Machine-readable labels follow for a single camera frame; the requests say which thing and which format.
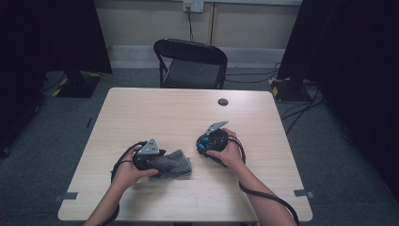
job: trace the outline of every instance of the gray cloth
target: gray cloth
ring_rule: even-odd
[[[192,171],[191,162],[182,150],[157,156],[149,164],[159,170],[158,174],[150,177],[152,181],[177,179],[190,175]]]

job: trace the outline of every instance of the white wall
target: white wall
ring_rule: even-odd
[[[203,13],[191,14],[194,40],[223,48],[229,53],[229,62],[248,64],[258,60],[253,63],[259,66],[271,60],[268,66],[274,65],[282,58],[300,0],[264,0],[268,4],[227,1],[205,2]],[[190,39],[182,1],[96,0],[95,4],[107,45],[140,46],[143,53],[146,47],[150,51],[157,40]],[[248,49],[254,50],[257,58],[251,58]]]

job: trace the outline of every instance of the table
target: table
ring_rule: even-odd
[[[221,98],[229,103],[220,105]],[[299,220],[311,220],[308,198],[294,193],[304,187],[271,93],[134,88],[109,90],[68,189],[77,197],[63,201],[58,217],[86,220],[108,189],[110,170],[123,152],[154,138],[167,153],[183,150],[192,175],[139,181],[124,193],[117,220],[257,221],[230,170],[197,152],[197,138],[218,121],[229,121],[224,127],[236,132],[255,175],[294,207]]]

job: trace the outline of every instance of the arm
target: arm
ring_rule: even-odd
[[[237,137],[233,131],[228,129],[223,130],[226,131],[229,136]],[[274,192],[262,183],[244,164],[241,159],[240,150],[235,143],[229,141],[225,150],[222,152],[208,151],[206,153],[222,160],[222,162],[234,172],[244,187],[275,195]],[[263,226],[296,225],[290,212],[282,204],[259,196],[250,194],[247,194],[247,196],[255,210],[256,216]]]
[[[126,160],[128,162],[120,164],[111,186],[109,186],[105,195],[84,225],[98,225],[109,219],[117,209],[120,198],[127,188],[135,185],[138,179],[142,177],[153,176],[158,173],[156,169],[138,170],[133,165],[133,153],[140,148],[140,146],[137,146],[125,155],[122,161]]]

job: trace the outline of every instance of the fingers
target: fingers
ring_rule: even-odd
[[[133,154],[134,154],[136,151],[140,150],[140,148],[141,148],[141,145],[135,146],[133,149],[131,149],[131,150],[128,152],[128,154],[126,154],[126,155],[123,157],[123,160],[132,160]]]
[[[151,177],[155,174],[158,173],[157,169],[146,169],[146,170],[140,170],[140,177]]]
[[[208,155],[210,155],[210,156],[212,156],[212,157],[216,157],[216,158],[219,158],[219,156],[220,156],[220,152],[213,151],[213,150],[208,150],[208,151],[206,151],[206,153],[207,153]]]
[[[232,130],[230,130],[228,128],[223,128],[222,130],[224,130],[228,136],[237,137],[237,135]]]

